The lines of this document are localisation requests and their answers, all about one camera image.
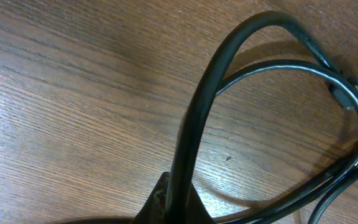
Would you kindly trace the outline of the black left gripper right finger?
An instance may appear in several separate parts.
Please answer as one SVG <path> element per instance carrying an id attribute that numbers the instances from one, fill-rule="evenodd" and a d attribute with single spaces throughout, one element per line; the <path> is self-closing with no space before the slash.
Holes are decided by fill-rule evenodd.
<path id="1" fill-rule="evenodd" d="M 186 210 L 186 221 L 189 224 L 215 224 L 214 220 L 205 209 L 194 185 L 191 185 Z"/>

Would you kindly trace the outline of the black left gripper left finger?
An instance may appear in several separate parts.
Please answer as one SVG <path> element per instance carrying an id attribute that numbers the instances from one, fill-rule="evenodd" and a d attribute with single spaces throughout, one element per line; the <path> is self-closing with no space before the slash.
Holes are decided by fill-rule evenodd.
<path id="1" fill-rule="evenodd" d="M 131 224 L 163 224 L 170 173 L 163 172 L 140 212 Z"/>

